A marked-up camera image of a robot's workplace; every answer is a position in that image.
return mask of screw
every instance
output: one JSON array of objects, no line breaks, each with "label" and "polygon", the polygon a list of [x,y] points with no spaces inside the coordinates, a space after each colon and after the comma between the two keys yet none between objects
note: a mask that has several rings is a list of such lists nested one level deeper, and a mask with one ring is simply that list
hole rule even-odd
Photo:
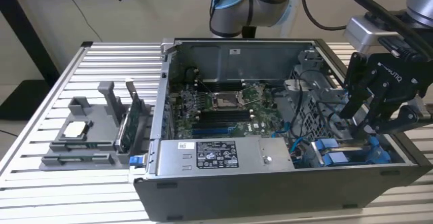
[{"label": "screw", "polygon": [[399,53],[396,50],[392,50],[392,55],[393,55],[396,58],[400,58],[400,53]]}]

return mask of power supply label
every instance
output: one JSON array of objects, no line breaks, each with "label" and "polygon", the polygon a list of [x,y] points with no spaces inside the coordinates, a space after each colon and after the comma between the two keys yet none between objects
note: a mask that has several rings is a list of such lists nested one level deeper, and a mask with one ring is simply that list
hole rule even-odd
[{"label": "power supply label", "polygon": [[197,167],[199,169],[240,167],[237,144],[234,141],[207,141],[197,143]]}]

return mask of barcode sticker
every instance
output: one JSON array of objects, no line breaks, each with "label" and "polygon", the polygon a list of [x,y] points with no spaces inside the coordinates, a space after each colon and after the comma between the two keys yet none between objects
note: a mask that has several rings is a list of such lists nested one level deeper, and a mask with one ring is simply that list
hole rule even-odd
[{"label": "barcode sticker", "polygon": [[195,142],[179,142],[178,149],[193,150],[195,148]]}]

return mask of aluminum extrusion table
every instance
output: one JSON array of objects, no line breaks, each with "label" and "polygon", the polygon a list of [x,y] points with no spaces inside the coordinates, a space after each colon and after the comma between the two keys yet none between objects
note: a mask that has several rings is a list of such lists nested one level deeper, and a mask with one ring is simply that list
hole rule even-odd
[{"label": "aluminum extrusion table", "polygon": [[[349,63],[348,43],[329,43]],[[99,81],[115,81],[115,94],[130,103],[125,79],[133,78],[139,96],[155,104],[161,70],[159,44],[94,43],[81,48],[35,116],[0,162],[0,224],[154,223],[149,220],[129,170],[42,172],[40,157],[70,114],[74,96],[103,104]],[[407,132],[433,161],[433,125]],[[256,216],[191,223],[433,223],[433,172],[413,185],[393,188],[364,209]]]}]

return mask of motherboard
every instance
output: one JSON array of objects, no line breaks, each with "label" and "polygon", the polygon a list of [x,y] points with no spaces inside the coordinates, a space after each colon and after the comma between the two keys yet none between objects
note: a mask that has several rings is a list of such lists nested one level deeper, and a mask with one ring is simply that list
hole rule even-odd
[{"label": "motherboard", "polygon": [[170,97],[177,139],[276,137],[276,133],[288,132],[266,83],[197,80],[195,84],[177,85]]}]

